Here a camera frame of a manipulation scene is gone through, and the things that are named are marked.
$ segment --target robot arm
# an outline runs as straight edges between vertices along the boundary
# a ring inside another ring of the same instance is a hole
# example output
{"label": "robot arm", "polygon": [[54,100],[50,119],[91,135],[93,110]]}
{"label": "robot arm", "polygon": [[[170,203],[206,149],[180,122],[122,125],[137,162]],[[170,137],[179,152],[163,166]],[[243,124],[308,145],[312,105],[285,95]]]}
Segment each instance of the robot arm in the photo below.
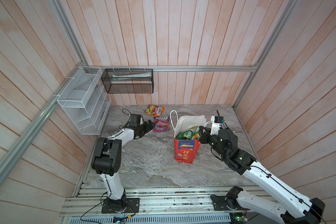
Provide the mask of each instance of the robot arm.
{"label": "robot arm", "polygon": [[109,204],[116,212],[126,210],[126,194],[118,175],[121,166],[121,148],[128,141],[143,137],[153,128],[154,123],[151,120],[145,122],[140,114],[131,114],[129,121],[119,132],[97,140],[91,167],[100,175],[106,186],[108,199],[105,200],[105,204]]}
{"label": "robot arm", "polygon": [[224,123],[219,115],[212,116],[212,128],[200,126],[202,144],[209,144],[220,156],[219,160],[240,175],[245,176],[267,191],[279,203],[274,203],[249,194],[234,186],[226,196],[230,209],[238,206],[248,208],[267,216],[274,221],[284,223],[320,223],[325,204],[318,198],[310,199],[292,189],[278,177],[271,174],[252,155],[237,147],[238,137]]}

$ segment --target green package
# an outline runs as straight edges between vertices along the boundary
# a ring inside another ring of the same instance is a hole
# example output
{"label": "green package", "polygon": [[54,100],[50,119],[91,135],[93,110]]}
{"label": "green package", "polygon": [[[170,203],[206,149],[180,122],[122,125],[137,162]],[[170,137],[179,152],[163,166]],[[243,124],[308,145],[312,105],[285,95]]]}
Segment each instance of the green package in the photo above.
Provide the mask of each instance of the green package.
{"label": "green package", "polygon": [[199,138],[200,138],[199,126],[194,126],[187,130],[184,130],[183,132],[180,132],[175,139],[176,140],[195,140]]}

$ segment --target metal vent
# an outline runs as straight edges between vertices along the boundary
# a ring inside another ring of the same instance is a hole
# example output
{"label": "metal vent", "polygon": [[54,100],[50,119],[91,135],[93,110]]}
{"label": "metal vent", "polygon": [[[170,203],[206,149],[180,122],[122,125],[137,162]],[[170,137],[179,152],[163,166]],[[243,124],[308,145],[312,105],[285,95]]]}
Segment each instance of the metal vent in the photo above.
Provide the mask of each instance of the metal vent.
{"label": "metal vent", "polygon": [[[100,216],[87,216],[83,217],[84,220],[100,222],[102,224],[113,223],[113,215],[100,215]],[[139,223],[139,224],[167,224],[167,223],[227,223],[231,222],[229,213],[213,213],[213,214],[166,214],[166,215],[135,215],[127,219],[126,223]],[[80,217],[72,217],[69,224],[84,224],[92,223],[88,221],[81,221]]]}

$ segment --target orange candy bag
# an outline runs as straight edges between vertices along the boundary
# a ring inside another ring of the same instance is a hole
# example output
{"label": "orange candy bag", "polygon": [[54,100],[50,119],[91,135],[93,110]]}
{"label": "orange candy bag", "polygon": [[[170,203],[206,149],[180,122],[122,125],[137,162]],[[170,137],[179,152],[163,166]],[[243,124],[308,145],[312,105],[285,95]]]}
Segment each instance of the orange candy bag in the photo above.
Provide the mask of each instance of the orange candy bag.
{"label": "orange candy bag", "polygon": [[164,107],[150,105],[145,111],[146,114],[159,117],[164,111]]}

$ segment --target black mounting plate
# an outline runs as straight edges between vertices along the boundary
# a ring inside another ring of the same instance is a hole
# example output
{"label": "black mounting plate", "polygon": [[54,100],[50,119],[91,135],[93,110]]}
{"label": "black mounting plate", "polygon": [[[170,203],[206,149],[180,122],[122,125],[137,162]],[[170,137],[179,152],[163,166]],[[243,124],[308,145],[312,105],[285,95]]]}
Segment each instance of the black mounting plate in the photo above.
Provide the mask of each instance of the black mounting plate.
{"label": "black mounting plate", "polygon": [[[122,213],[138,213],[139,212],[139,198],[138,197],[133,197],[133,198],[127,198],[126,200],[126,211],[120,212]],[[114,209],[112,209],[111,205],[108,204],[108,200],[103,201],[103,206],[102,206],[102,213],[107,214],[107,213],[118,213]]]}
{"label": "black mounting plate", "polygon": [[214,196],[213,207],[214,211],[230,211],[231,209],[227,207],[227,203],[225,201],[226,196]]}

